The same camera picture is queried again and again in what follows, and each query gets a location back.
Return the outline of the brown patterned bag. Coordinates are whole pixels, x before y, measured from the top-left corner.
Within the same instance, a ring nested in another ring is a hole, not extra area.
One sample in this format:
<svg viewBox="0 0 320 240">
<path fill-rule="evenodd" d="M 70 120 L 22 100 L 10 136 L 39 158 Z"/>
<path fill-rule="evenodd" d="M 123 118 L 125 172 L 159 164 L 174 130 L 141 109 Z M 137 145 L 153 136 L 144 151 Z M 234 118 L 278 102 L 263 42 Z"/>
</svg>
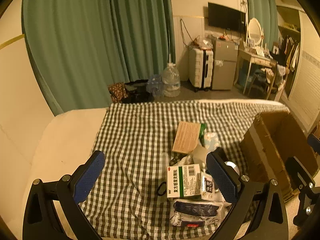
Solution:
<svg viewBox="0 0 320 240">
<path fill-rule="evenodd" d="M 125 88 L 125 83 L 123 82 L 109 85 L 108 91 L 110 93 L 111 100 L 113 103 L 123 102 L 129 97 Z"/>
</svg>

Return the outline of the silver mini fridge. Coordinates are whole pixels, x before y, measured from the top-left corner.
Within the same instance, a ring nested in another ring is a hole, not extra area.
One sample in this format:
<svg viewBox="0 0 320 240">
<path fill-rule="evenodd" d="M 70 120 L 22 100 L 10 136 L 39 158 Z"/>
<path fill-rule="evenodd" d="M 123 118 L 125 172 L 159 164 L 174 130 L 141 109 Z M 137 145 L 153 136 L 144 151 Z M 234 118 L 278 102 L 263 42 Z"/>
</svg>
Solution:
<svg viewBox="0 0 320 240">
<path fill-rule="evenodd" d="M 231 90 L 233 87 L 238 49 L 234 42 L 215 39 L 213 44 L 212 90 Z"/>
</svg>

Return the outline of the black wall television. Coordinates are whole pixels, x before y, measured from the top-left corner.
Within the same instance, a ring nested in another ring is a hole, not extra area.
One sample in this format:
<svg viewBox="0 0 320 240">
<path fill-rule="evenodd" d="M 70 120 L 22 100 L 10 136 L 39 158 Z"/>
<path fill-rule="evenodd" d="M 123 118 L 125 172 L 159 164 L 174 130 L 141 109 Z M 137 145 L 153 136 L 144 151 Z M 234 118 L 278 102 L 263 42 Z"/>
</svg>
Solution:
<svg viewBox="0 0 320 240">
<path fill-rule="evenodd" d="M 208 25 L 244 34 L 246 14 L 230 7 L 208 3 Z"/>
</svg>

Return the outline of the white dressing table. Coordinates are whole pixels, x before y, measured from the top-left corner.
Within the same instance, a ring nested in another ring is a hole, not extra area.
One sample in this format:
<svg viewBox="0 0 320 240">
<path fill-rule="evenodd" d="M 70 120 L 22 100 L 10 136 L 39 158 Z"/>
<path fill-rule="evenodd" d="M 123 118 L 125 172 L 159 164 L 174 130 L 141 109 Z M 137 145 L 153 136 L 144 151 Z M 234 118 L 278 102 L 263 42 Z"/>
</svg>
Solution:
<svg viewBox="0 0 320 240">
<path fill-rule="evenodd" d="M 242 94 L 245 94 L 247 85 L 248 85 L 248 79 L 251 72 L 252 64 L 256 64 L 262 67 L 270 68 L 270 69 L 276 69 L 277 68 L 277 61 L 273 59 L 268 59 L 263 56 L 259 56 L 257 54 L 253 54 L 250 52 L 245 51 L 244 49 L 238 48 L 238 56 L 236 61 L 236 70 L 235 70 L 235 77 L 234 77 L 234 84 L 237 83 L 239 79 L 240 69 L 242 68 L 242 61 L 248 61 L 249 67 L 246 74 L 245 84 L 242 91 Z"/>
</svg>

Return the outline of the crumpled blue water bottles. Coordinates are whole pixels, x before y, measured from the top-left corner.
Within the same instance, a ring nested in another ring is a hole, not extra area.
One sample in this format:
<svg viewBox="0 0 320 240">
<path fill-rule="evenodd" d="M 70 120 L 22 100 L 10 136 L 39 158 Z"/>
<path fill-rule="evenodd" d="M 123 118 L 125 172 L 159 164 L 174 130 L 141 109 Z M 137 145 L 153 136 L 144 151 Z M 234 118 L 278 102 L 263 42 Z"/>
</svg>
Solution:
<svg viewBox="0 0 320 240">
<path fill-rule="evenodd" d="M 159 98 L 164 95 L 164 83 L 162 76 L 159 74 L 153 75 L 148 79 L 146 90 L 152 94 L 153 97 Z"/>
</svg>

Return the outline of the green small packet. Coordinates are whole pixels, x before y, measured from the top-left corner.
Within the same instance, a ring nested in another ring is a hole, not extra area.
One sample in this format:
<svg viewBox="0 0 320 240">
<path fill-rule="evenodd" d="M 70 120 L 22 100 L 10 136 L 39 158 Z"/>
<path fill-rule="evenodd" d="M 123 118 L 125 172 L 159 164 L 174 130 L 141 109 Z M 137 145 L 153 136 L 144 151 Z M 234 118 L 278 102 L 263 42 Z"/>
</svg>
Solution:
<svg viewBox="0 0 320 240">
<path fill-rule="evenodd" d="M 204 137 L 206 128 L 207 128 L 207 124 L 205 123 L 200 124 L 199 139 L 202 139 Z"/>
</svg>

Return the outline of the white louvered wardrobe door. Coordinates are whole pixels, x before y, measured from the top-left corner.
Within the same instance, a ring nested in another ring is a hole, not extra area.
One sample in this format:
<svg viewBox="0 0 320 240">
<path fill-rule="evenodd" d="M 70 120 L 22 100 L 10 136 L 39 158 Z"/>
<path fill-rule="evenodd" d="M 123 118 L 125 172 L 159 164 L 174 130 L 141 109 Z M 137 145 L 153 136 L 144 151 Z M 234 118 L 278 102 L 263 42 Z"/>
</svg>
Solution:
<svg viewBox="0 0 320 240">
<path fill-rule="evenodd" d="M 306 13 L 300 12 L 299 18 L 299 63 L 289 103 L 304 131 L 308 133 L 319 120 L 319 35 Z"/>
</svg>

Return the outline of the large clear water jug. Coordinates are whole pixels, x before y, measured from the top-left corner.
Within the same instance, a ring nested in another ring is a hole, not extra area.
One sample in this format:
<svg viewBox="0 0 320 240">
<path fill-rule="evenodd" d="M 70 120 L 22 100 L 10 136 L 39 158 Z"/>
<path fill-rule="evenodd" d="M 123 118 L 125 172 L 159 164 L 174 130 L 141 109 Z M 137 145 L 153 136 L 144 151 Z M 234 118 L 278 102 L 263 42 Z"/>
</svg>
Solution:
<svg viewBox="0 0 320 240">
<path fill-rule="evenodd" d="M 175 98 L 180 94 L 180 74 L 176 68 L 176 64 L 172 62 L 170 54 L 167 66 L 162 72 L 162 82 L 164 85 L 163 94 L 166 97 Z"/>
</svg>

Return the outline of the wooden chair with clothes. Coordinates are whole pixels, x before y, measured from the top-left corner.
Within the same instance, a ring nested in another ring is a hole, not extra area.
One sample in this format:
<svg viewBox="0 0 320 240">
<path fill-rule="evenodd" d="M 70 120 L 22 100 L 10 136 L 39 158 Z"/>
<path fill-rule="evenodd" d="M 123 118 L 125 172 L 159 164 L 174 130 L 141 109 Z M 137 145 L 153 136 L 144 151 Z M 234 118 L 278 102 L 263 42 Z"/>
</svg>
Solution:
<svg viewBox="0 0 320 240">
<path fill-rule="evenodd" d="M 257 69 L 252 77 L 249 85 L 248 93 L 250 94 L 253 87 L 262 87 L 263 93 L 266 94 L 265 99 L 268 100 L 271 94 L 274 94 L 274 101 L 279 101 L 285 85 L 290 69 L 277 64 L 274 67 L 264 67 Z"/>
</svg>

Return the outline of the floral tissue pack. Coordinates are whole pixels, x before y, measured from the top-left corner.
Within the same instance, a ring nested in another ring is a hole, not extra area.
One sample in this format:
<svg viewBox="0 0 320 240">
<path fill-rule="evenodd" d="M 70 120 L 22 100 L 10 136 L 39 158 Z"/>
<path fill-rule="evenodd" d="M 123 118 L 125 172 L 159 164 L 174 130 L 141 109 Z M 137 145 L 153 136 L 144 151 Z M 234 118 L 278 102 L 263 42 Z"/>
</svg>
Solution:
<svg viewBox="0 0 320 240">
<path fill-rule="evenodd" d="M 213 152 L 220 147 L 219 137 L 216 132 L 207 132 L 203 136 L 202 146 L 207 152 Z"/>
</svg>

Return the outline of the large green curtain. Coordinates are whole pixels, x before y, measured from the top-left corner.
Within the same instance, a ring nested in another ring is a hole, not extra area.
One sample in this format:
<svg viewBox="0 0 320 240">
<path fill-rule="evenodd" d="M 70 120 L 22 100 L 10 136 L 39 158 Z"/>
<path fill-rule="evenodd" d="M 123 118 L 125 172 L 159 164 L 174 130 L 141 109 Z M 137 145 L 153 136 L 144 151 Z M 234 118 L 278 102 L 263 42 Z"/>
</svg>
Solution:
<svg viewBox="0 0 320 240">
<path fill-rule="evenodd" d="M 22 0 L 22 29 L 54 115 L 107 107 L 109 85 L 175 61 L 171 0 Z"/>
</svg>

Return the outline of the tan carton box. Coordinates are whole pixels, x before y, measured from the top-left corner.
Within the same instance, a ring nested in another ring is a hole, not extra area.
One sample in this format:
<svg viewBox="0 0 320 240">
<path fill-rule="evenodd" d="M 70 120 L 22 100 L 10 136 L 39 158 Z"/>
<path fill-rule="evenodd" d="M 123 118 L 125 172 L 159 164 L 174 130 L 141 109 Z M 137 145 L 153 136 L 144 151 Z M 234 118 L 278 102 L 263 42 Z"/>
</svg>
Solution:
<svg viewBox="0 0 320 240">
<path fill-rule="evenodd" d="M 198 145 L 200 123 L 180 121 L 172 147 L 173 152 L 190 154 Z"/>
</svg>

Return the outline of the black patterned plastic pouch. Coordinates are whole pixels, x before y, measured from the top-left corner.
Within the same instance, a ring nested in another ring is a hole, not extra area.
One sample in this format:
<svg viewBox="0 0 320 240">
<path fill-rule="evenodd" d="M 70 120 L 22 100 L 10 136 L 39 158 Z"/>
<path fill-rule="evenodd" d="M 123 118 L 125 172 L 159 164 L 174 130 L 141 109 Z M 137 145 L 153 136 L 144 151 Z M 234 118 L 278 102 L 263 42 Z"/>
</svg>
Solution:
<svg viewBox="0 0 320 240">
<path fill-rule="evenodd" d="M 230 208 L 228 202 L 175 199 L 170 208 L 170 222 L 172 226 L 196 228 L 213 225 L 217 228 Z"/>
</svg>

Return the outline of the white oval vanity mirror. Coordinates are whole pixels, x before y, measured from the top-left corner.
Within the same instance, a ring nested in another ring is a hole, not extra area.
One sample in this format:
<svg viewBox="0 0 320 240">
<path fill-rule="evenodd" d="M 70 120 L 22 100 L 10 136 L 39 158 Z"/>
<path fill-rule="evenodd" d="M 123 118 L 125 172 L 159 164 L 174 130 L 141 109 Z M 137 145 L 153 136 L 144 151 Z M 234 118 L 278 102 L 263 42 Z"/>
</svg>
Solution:
<svg viewBox="0 0 320 240">
<path fill-rule="evenodd" d="M 264 30 L 256 18 L 249 20 L 247 25 L 247 43 L 251 46 L 263 46 Z"/>
</svg>

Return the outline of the green white medicine box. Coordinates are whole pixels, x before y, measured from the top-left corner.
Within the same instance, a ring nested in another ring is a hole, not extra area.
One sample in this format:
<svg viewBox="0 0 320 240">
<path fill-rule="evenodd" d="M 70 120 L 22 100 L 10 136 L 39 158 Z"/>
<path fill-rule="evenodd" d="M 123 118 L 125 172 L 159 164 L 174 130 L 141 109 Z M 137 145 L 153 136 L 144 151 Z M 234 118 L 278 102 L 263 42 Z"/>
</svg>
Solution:
<svg viewBox="0 0 320 240">
<path fill-rule="evenodd" d="M 199 164 L 167 167 L 167 197 L 189 198 L 201 195 Z"/>
</svg>

